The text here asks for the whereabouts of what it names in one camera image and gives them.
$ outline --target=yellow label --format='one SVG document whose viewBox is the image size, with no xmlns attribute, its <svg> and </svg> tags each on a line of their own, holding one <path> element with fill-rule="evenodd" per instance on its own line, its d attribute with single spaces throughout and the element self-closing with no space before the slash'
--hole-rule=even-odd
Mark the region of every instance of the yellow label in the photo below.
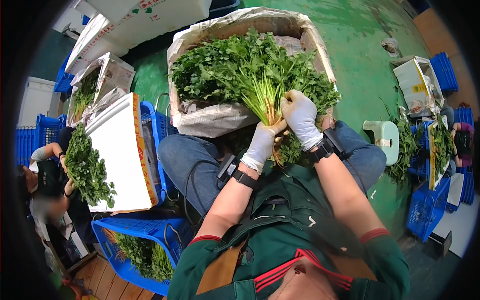
<svg viewBox="0 0 480 300">
<path fill-rule="evenodd" d="M 412 90 L 413 90 L 414 93 L 425 92 L 428 95 L 427 87 L 424 84 L 414 85 L 414 86 L 412 86 Z"/>
<path fill-rule="evenodd" d="M 137 148 L 138 148 L 138 157 L 140 158 L 140 164 L 142 165 L 142 173 L 145 179 L 145 185 L 147 186 L 148 195 L 150 196 L 150 203 L 152 206 L 157 204 L 157 199 L 155 197 L 155 189 L 153 182 L 150 181 L 150 174 L 147 168 L 147 161 L 146 161 L 146 148 L 144 139 L 140 133 L 140 105 L 138 101 L 138 95 L 133 93 L 133 123 L 135 126 L 135 136 L 137 139 Z"/>
</svg>

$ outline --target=woman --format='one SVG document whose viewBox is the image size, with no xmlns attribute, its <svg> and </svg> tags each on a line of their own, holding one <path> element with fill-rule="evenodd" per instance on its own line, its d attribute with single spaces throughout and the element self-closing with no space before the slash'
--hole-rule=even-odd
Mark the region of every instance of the woman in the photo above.
<svg viewBox="0 0 480 300">
<path fill-rule="evenodd" d="M 17 167 L 17 182 L 21 199 L 27 202 L 28 214 L 44 224 L 58 222 L 66 211 L 80 238 L 85 243 L 97 242 L 90 226 L 92 216 L 86 201 L 75 192 L 73 180 L 68 178 L 65 152 L 68 150 L 75 128 L 65 127 L 59 132 L 59 142 L 49 143 L 36 149 L 31 156 L 30 166 Z"/>
<path fill-rule="evenodd" d="M 459 168 L 472 165 L 473 127 L 465 122 L 454 123 L 452 127 L 454 142 L 453 160 Z"/>
<path fill-rule="evenodd" d="M 271 168 L 275 135 L 288 124 L 304 151 L 324 149 L 317 109 L 299 91 L 282 99 L 285 118 L 257 125 L 238 170 L 258 188 L 231 178 L 221 191 L 215 147 L 182 134 L 162 140 L 158 158 L 204 221 L 184 249 L 169 299 L 401 299 L 408 265 L 364 193 L 376 183 L 385 153 L 344 122 L 335 133 L 351 153 L 313 161 L 314 168 Z M 324 118 L 323 129 L 329 127 Z M 199 161 L 192 172 L 192 166 Z"/>
</svg>

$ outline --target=hand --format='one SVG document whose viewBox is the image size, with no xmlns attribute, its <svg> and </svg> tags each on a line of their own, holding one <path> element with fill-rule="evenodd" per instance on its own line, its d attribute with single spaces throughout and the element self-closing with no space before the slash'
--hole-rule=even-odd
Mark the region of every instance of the hand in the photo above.
<svg viewBox="0 0 480 300">
<path fill-rule="evenodd" d="M 63 168 L 63 171 L 65 172 L 65 174 L 68 174 L 67 172 L 67 166 L 65 165 L 65 155 L 63 155 L 61 158 L 60 158 L 60 164 Z"/>
<path fill-rule="evenodd" d="M 280 100 L 280 107 L 283 118 L 300 140 L 304 151 L 312 149 L 323 139 L 323 133 L 315 126 L 317 107 L 302 92 L 290 90 L 285 93 L 285 98 Z"/>
<path fill-rule="evenodd" d="M 256 170 L 260 175 L 264 169 L 265 161 L 272 156 L 275 136 L 286 127 L 285 120 L 273 126 L 265 126 L 262 122 L 258 123 L 250 147 L 240 161 L 249 168 Z"/>
<path fill-rule="evenodd" d="M 69 179 L 67 184 L 65 185 L 65 195 L 71 195 L 73 193 L 73 190 L 75 190 L 75 183 L 73 182 L 73 179 Z"/>
</svg>

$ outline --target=white cabinet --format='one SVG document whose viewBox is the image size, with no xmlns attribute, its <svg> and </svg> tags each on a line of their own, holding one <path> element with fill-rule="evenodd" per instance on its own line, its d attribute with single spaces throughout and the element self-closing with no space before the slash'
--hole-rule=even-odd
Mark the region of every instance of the white cabinet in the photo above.
<svg viewBox="0 0 480 300">
<path fill-rule="evenodd" d="M 27 78 L 17 126 L 35 126 L 38 114 L 52 118 L 61 115 L 59 109 L 63 109 L 63 103 L 60 103 L 60 93 L 53 92 L 54 86 L 55 82 L 50 80 Z"/>
</svg>

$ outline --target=black wrist band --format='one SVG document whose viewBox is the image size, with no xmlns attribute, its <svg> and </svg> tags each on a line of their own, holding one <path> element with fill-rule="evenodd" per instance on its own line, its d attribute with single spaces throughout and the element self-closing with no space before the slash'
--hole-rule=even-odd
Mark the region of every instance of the black wrist band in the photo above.
<svg viewBox="0 0 480 300">
<path fill-rule="evenodd" d="M 318 150 L 314 152 L 309 152 L 308 159 L 312 163 L 318 163 L 322 158 L 328 158 L 332 153 L 334 153 L 332 145 L 327 139 L 322 139 L 318 145 Z"/>
<path fill-rule="evenodd" d="M 233 178 L 235 178 L 237 182 L 248 186 L 252 190 L 255 190 L 258 186 L 258 182 L 255 179 L 240 170 L 236 170 L 235 173 L 233 173 Z"/>
</svg>

